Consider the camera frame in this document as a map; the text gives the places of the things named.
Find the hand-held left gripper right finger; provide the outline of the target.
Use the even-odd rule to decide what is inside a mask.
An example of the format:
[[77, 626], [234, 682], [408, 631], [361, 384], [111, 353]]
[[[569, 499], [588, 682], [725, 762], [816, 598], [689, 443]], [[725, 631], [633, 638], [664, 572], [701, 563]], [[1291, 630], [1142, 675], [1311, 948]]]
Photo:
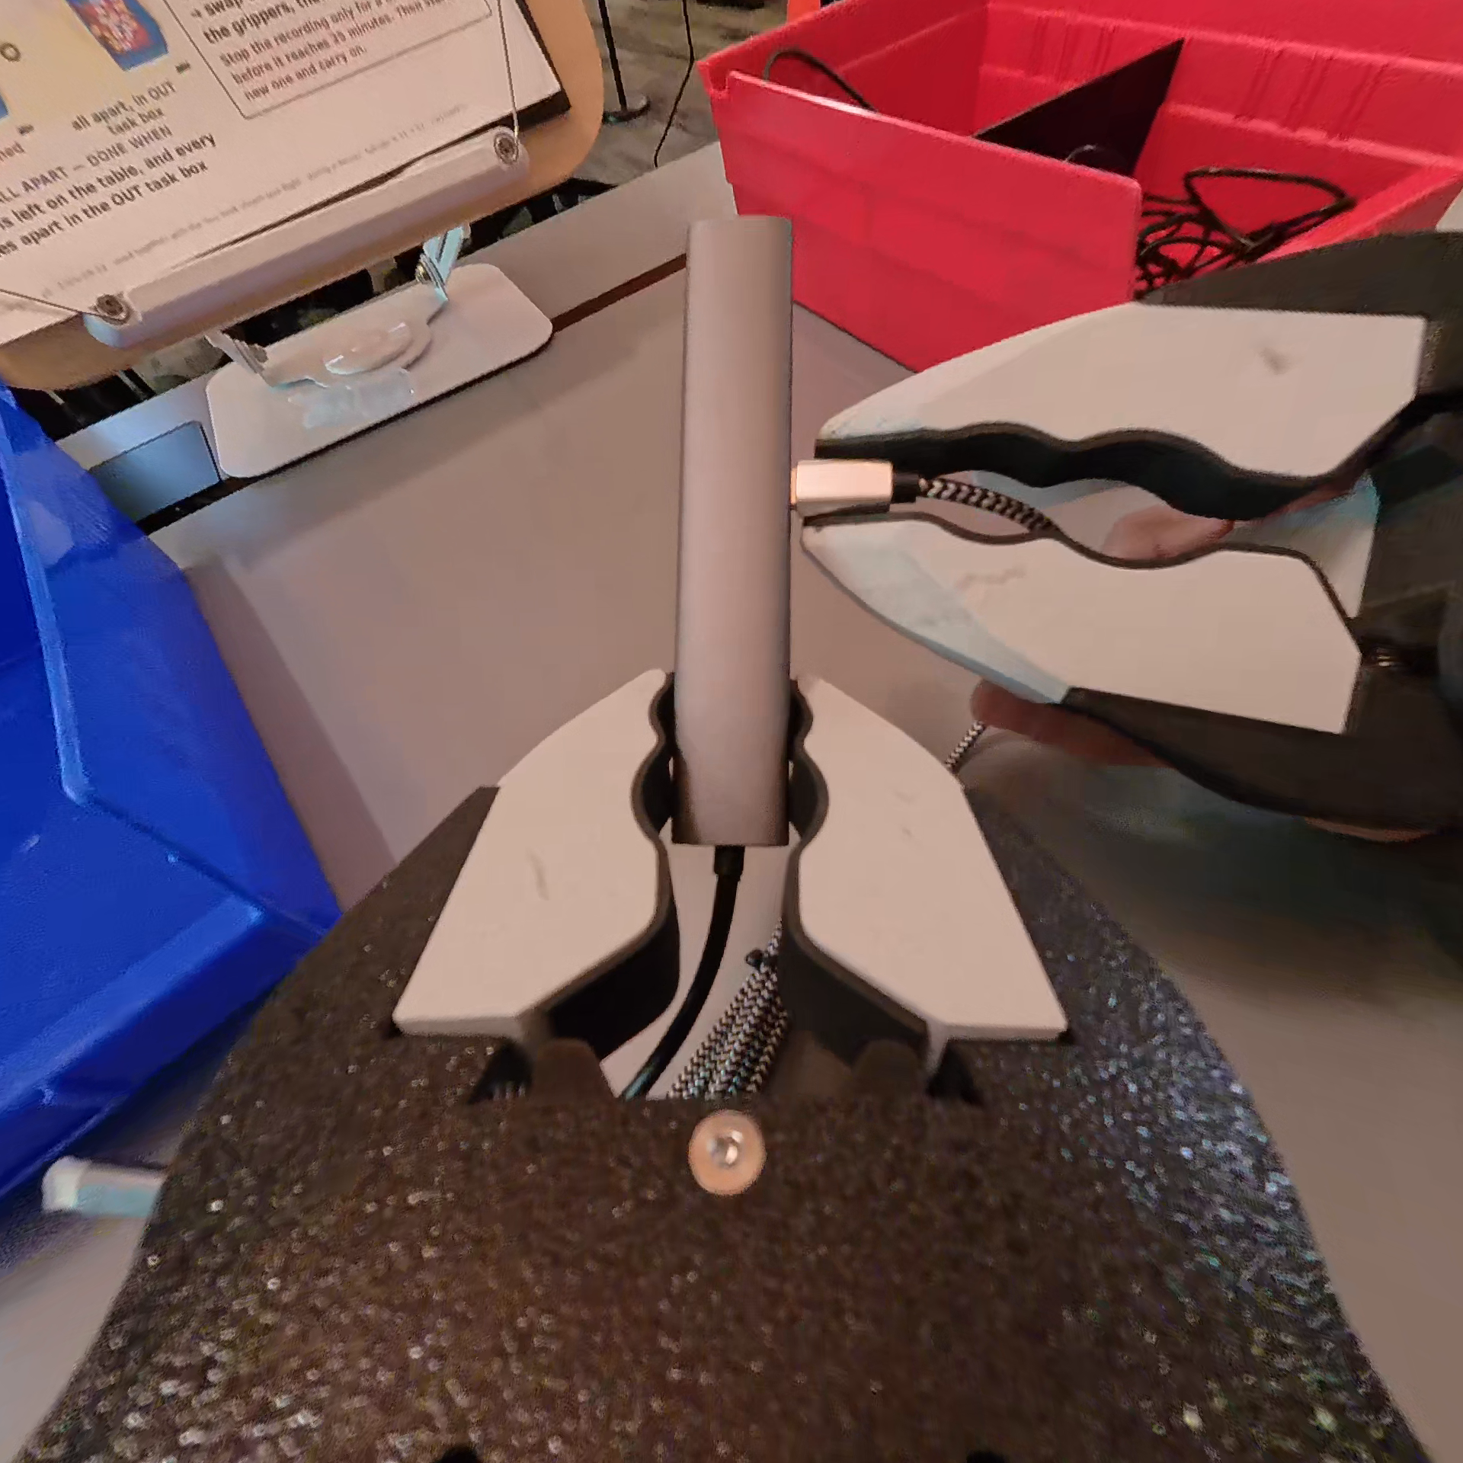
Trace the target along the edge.
[[1068, 1034], [959, 778], [830, 682], [798, 685], [786, 1011], [852, 1067], [875, 1044], [933, 1075], [952, 1044]]

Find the grey usb hub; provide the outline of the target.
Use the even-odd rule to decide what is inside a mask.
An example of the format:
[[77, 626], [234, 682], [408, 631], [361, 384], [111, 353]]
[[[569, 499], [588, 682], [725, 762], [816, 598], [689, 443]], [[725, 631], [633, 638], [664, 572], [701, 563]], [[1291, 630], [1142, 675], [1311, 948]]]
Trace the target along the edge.
[[675, 837], [790, 839], [793, 227], [689, 234], [673, 717]]

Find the large blue plastic bin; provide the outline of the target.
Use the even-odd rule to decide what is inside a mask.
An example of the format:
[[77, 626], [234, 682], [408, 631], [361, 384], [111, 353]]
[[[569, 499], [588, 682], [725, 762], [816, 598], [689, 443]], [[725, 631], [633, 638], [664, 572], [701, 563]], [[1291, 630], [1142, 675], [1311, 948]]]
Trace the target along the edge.
[[340, 910], [192, 588], [3, 396], [3, 1194]]

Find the silver document stand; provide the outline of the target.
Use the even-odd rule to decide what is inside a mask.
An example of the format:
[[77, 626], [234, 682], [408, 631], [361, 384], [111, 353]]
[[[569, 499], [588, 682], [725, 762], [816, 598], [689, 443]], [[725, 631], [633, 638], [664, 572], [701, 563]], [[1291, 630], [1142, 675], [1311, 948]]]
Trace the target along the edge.
[[[111, 349], [154, 344], [199, 318], [231, 365], [208, 382], [215, 461], [229, 480], [260, 480], [539, 354], [551, 319], [501, 269], [461, 264], [473, 203], [516, 187], [529, 152], [509, 126], [454, 144], [373, 189], [212, 250], [152, 283], [100, 299], [86, 330]], [[274, 347], [229, 326], [248, 302], [295, 295], [349, 245], [382, 252], [393, 227], [450, 231], [422, 243], [417, 274], [370, 304]]]

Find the large red plastic bin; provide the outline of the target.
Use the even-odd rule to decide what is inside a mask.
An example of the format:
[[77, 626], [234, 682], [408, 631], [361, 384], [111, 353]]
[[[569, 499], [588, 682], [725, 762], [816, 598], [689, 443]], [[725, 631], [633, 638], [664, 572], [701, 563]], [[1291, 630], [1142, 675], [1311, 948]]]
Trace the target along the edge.
[[[1135, 178], [974, 140], [1185, 41]], [[1192, 171], [1354, 210], [1276, 253], [1427, 231], [1460, 194], [1459, 3], [830, 4], [701, 65], [743, 215], [793, 224], [800, 306], [915, 372], [1128, 304]]]

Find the person's right hand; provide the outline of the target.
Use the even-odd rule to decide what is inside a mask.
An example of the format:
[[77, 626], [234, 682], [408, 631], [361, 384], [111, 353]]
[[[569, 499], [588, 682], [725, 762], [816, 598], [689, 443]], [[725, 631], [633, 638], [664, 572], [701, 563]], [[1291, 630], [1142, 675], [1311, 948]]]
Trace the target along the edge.
[[1105, 767], [1166, 767], [1162, 760], [1105, 725], [1075, 717], [1061, 706], [1034, 704], [1009, 690], [981, 682], [973, 699], [973, 720], [994, 732], [1042, 744], [1065, 757]]

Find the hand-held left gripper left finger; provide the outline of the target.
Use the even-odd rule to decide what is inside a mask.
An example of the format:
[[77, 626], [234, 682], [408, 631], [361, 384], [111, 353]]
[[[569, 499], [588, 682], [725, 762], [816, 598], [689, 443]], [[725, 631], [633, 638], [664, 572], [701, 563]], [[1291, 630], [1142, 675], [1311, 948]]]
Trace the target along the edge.
[[671, 677], [647, 671], [511, 769], [398, 1000], [400, 1032], [617, 1053], [670, 1011], [670, 717]]

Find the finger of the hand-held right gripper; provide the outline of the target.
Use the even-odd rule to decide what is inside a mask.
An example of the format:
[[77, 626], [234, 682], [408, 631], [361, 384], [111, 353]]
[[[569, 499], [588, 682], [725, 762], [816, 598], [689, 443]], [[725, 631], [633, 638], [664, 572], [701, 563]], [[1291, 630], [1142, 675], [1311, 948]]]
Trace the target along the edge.
[[1088, 690], [1349, 731], [1363, 652], [1298, 555], [1223, 548], [1140, 567], [920, 515], [807, 518], [800, 544], [880, 623], [1027, 703]]
[[1422, 401], [1422, 318], [1105, 309], [875, 393], [826, 462], [1027, 488], [1121, 483], [1185, 515], [1262, 520], [1352, 485]]

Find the printed instruction sheet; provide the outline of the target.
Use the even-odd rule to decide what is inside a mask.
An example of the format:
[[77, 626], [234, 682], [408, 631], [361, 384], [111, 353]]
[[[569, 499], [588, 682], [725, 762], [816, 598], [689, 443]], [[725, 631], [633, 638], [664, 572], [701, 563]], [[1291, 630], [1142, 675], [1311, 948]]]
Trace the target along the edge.
[[567, 97], [523, 4], [4, 3], [3, 342]]

